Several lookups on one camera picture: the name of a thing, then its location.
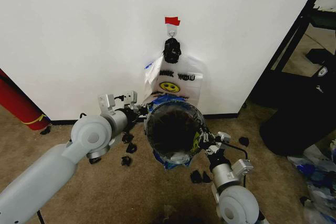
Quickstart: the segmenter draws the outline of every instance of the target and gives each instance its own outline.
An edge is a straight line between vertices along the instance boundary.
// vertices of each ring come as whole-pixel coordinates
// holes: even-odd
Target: black trash can
[[[332,57],[309,82],[260,127],[265,145],[278,155],[298,155],[336,129],[336,61]]]

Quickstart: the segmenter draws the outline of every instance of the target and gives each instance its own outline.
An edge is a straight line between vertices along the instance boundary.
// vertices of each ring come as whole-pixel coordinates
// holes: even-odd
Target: white plastic bag
[[[203,80],[202,66],[199,60],[187,55],[180,55],[177,63],[168,63],[163,56],[159,57],[145,68],[143,103],[168,93],[197,106]]]

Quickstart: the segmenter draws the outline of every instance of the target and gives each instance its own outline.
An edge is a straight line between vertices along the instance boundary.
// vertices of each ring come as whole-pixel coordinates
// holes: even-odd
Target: white robot arm segment
[[[136,102],[134,96],[131,105]],[[73,176],[83,157],[99,157],[117,143],[113,137],[127,126],[128,118],[112,110],[113,95],[101,95],[98,100],[101,115],[79,119],[68,144],[52,147],[1,192],[1,224],[27,222]]]

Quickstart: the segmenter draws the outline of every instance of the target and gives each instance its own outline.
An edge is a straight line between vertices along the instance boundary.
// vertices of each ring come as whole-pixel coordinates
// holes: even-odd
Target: baseboard
[[[77,120],[53,120],[51,121],[52,125],[73,125]]]
[[[203,115],[205,119],[222,119],[222,118],[237,118],[238,113],[229,113],[229,114],[209,114],[209,115]],[[139,118],[138,122],[141,123],[146,118]],[[53,120],[51,123],[53,125],[73,125],[77,122],[77,120]]]
[[[203,116],[205,119],[237,118],[239,116],[239,113],[209,114]]]

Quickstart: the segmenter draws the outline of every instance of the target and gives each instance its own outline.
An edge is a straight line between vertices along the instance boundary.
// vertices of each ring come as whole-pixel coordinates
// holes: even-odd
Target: black plastic piece
[[[127,165],[130,166],[132,159],[129,156],[124,156],[121,157],[122,161],[121,161],[121,165]]]
[[[181,55],[180,43],[175,38],[170,38],[164,43],[163,56],[168,63],[177,63]]]
[[[51,126],[47,126],[43,131],[40,132],[41,135],[47,135],[50,133]]]
[[[249,145],[249,143],[250,143],[248,137],[244,137],[244,136],[242,136],[242,137],[239,139],[239,142],[240,142],[240,144],[242,144],[243,146],[246,146],[246,147],[248,147],[248,145]]]
[[[129,143],[128,146],[127,146],[127,149],[126,149],[126,152],[127,153],[134,153],[137,151],[137,147],[135,144],[132,144],[132,143]]]
[[[210,179],[210,177],[207,175],[207,173],[204,171],[203,172],[203,183],[211,183],[211,179]]]
[[[134,138],[134,136],[130,133],[125,133],[124,136],[122,136],[122,142],[124,144],[128,144],[132,141],[132,139]]]
[[[202,183],[202,177],[198,170],[193,171],[190,174],[191,182],[194,184]]]
[[[95,157],[95,158],[90,158],[89,162],[91,165],[98,163],[99,161],[101,161],[101,157]]]

